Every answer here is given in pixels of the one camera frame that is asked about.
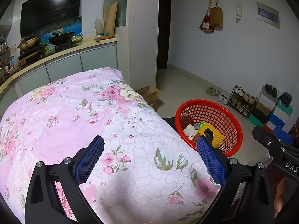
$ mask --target floor baseboard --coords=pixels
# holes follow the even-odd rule
[[[223,90],[222,88],[218,87],[217,85],[215,85],[215,84],[213,84],[213,83],[211,83],[211,82],[209,82],[209,81],[207,81],[207,80],[205,80],[205,79],[203,79],[203,78],[201,78],[199,76],[196,76],[196,75],[194,75],[194,74],[192,74],[192,73],[190,73],[188,71],[185,71],[182,68],[179,68],[179,67],[174,66],[172,64],[167,64],[167,69],[171,69],[171,70],[177,71],[177,72],[179,72],[179,73],[181,73],[181,74],[183,74],[183,75],[185,75],[185,76],[187,76],[187,77],[189,77],[189,78],[191,78],[191,79],[193,79],[195,81],[198,81],[198,82],[206,85],[207,88],[208,87],[214,87],[214,88],[218,89],[220,92],[222,92],[222,93],[224,93],[224,94],[226,94],[228,96],[231,95],[231,93]]]

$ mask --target pink floral quilt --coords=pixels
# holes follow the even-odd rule
[[[17,99],[0,124],[0,192],[24,223],[35,164],[56,164],[100,135],[105,149],[85,198],[104,223],[196,223],[217,195],[199,154],[122,78],[80,72]],[[56,187],[68,217],[75,216]]]

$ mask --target shoe rack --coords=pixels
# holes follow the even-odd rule
[[[233,109],[235,109],[236,111],[238,111],[238,113],[240,113],[241,115],[243,115],[243,117],[245,117],[246,119],[249,118],[249,116],[251,115],[251,112],[253,110],[253,108],[255,107],[256,103],[257,103],[257,98],[255,97],[255,102],[253,104],[249,103],[249,101],[246,101],[243,96],[240,96],[238,93],[235,92],[235,88],[239,87],[238,85],[236,85],[233,88],[233,91],[231,92],[231,96],[229,97],[228,103],[227,105],[231,106]],[[249,107],[249,112],[248,114],[245,116],[243,114],[243,112],[239,111],[239,108],[237,108],[237,103],[240,101],[240,106],[241,105],[245,105],[245,108],[248,106]]]

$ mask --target wok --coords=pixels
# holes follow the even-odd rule
[[[40,36],[39,37],[29,37],[26,40],[22,40],[21,43],[18,46],[18,48],[22,52],[24,50],[28,49],[29,47],[32,47],[32,46],[36,45],[40,40]]]
[[[67,32],[67,33],[53,33],[52,35],[55,35],[54,37],[49,38],[49,42],[53,45],[59,45],[64,44],[66,42],[69,42],[71,38],[74,36],[75,32]]]

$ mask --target cabinet door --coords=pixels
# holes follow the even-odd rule
[[[116,45],[103,46],[80,52],[83,71],[111,67],[117,69]]]
[[[42,66],[19,78],[19,83],[24,95],[38,87],[50,83],[46,66]]]
[[[79,53],[50,62],[46,67],[51,82],[83,71]]]
[[[3,97],[0,99],[0,116],[3,117],[7,108],[18,99],[13,85],[10,85]]]

